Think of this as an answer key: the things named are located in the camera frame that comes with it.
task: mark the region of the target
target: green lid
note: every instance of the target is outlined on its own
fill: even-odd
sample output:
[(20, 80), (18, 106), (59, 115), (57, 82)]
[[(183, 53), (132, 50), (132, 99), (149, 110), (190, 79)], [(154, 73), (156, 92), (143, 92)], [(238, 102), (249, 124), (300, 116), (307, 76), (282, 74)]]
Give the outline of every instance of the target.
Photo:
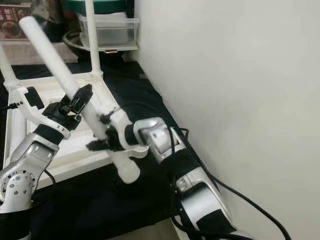
[[(93, 0), (95, 14), (112, 14), (126, 11), (126, 0)], [(86, 15), (85, 0), (63, 0), (66, 11)]]

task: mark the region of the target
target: black cloth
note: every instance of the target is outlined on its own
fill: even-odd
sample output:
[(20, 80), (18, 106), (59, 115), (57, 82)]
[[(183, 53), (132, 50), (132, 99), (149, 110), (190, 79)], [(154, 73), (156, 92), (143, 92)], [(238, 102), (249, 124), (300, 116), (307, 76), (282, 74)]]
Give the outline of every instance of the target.
[[(73, 73), (90, 71), (88, 63), (68, 64)], [(14, 66), (19, 79), (51, 76), (44, 65)], [(102, 67), (103, 80), (129, 119), (161, 117), (177, 127), (161, 96), (136, 62)], [(8, 95), (0, 88), (1, 106)], [(1, 116), (1, 147), (4, 145), (5, 116)], [(135, 159), (139, 179), (124, 184), (113, 164), (37, 190), (32, 199), (39, 206), (32, 210), (33, 240), (102, 240), (153, 225), (168, 218), (170, 187), (151, 153)]]

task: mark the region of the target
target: white wall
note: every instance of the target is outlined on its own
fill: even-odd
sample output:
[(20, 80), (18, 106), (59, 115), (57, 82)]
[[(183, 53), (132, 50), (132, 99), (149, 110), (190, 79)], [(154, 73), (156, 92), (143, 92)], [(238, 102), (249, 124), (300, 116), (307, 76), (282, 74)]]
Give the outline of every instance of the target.
[[(319, 239), (320, 1), (136, 0), (136, 59), (214, 174)], [(236, 225), (276, 227), (226, 192)]]

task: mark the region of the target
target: white rod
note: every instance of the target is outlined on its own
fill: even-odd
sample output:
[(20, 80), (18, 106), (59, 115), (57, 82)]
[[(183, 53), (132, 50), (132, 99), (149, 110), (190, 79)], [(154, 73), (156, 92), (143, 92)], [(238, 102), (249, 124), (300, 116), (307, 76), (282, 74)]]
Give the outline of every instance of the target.
[(85, 0), (85, 14), (88, 24), (89, 47), (92, 66), (91, 73), (95, 76), (101, 76), (102, 72), (99, 60), (94, 0)]
[[(65, 94), (72, 99), (80, 87), (37, 21), (32, 16), (26, 16), (20, 20), (19, 25)], [(88, 102), (81, 115), (98, 139), (107, 138), (106, 127), (100, 122), (92, 101)]]
[(4, 78), (3, 85), (9, 91), (10, 86), (17, 86), (19, 84), (19, 80), (17, 79), (14, 70), (11, 67), (11, 64), (8, 61), (7, 55), (5, 53), (4, 48), (2, 47), (0, 41), (0, 70)]

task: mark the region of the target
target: clear plastic box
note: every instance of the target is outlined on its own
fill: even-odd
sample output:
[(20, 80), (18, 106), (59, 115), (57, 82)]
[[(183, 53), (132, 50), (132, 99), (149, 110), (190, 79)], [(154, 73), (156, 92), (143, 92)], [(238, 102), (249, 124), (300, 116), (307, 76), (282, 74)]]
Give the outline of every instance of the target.
[[(86, 49), (89, 49), (87, 18), (79, 13), (77, 16), (81, 27), (81, 42)], [(138, 18), (127, 18), (124, 12), (95, 14), (94, 17), (99, 51), (138, 49), (136, 43), (140, 22)]]

